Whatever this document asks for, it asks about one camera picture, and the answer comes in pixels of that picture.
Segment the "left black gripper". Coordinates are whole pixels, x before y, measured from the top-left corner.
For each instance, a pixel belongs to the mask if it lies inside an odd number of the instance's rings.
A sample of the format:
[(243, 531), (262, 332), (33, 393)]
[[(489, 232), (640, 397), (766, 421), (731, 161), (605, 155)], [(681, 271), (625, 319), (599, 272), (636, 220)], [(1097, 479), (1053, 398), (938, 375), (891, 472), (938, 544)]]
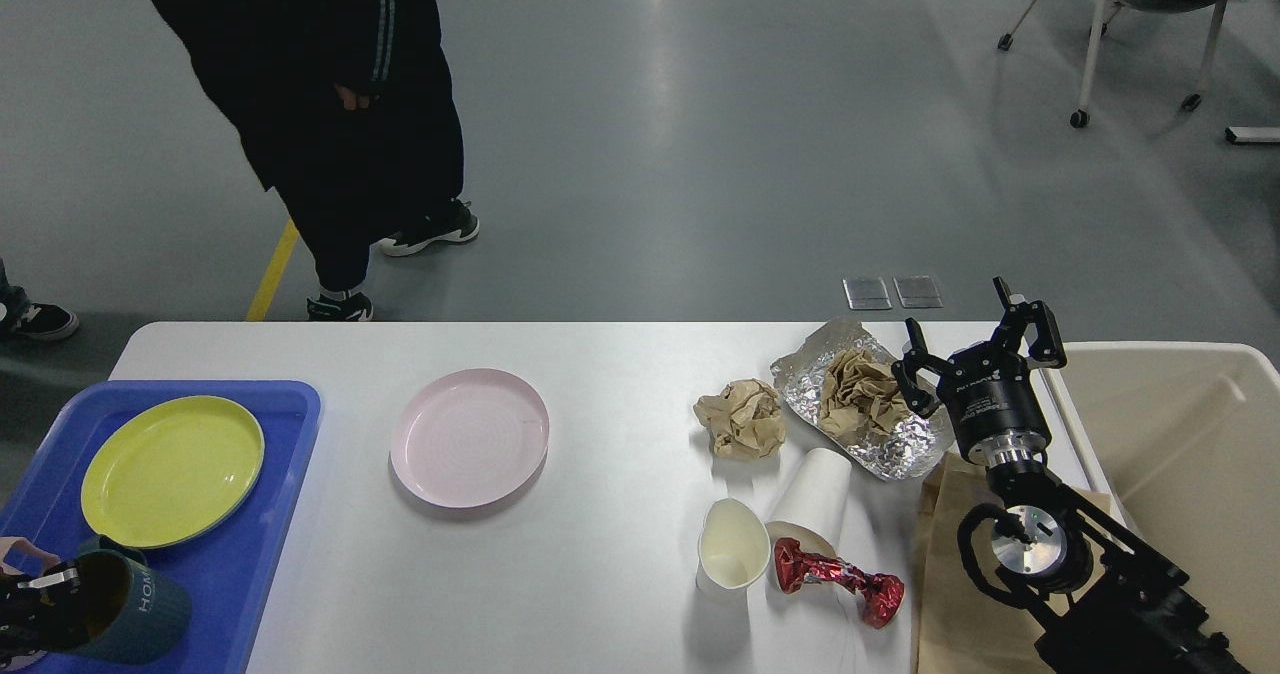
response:
[(27, 648), (69, 651), (86, 642), (78, 569), (51, 574), (1, 574), (1, 660)]

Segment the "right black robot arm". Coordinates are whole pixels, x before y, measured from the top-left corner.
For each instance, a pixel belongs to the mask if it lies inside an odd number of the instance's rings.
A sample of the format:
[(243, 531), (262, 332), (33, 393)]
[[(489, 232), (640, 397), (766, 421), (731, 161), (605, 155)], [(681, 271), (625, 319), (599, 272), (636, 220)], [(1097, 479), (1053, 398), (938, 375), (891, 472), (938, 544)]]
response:
[(1060, 370), (1065, 347), (1048, 304), (995, 278), (1002, 317), (991, 338), (946, 358), (918, 320), (891, 370), (914, 414), (943, 408), (960, 455), (984, 469), (991, 501), (957, 524), (970, 582), (1029, 613), (1036, 652), (1056, 673), (1240, 673), (1222, 632), (1187, 592), (1188, 574), (1047, 464), (1052, 440), (1033, 370)]

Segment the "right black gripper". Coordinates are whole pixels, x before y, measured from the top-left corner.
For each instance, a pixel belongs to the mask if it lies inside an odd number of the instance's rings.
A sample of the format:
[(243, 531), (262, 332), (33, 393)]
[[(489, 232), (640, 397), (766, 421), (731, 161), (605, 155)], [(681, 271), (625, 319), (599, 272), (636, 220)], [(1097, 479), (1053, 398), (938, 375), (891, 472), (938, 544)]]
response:
[[(899, 393), (913, 414), (931, 418), (945, 405), (961, 457), (975, 466), (997, 466), (1039, 457), (1051, 434), (1030, 386), (1030, 370), (1062, 370), (1068, 356), (1059, 324), (1044, 301), (1027, 301), (993, 278), (1004, 315), (991, 338), (946, 359), (927, 347), (916, 318), (906, 318), (908, 347), (891, 364)], [(937, 395), (922, 388), (919, 373), (940, 377)]]

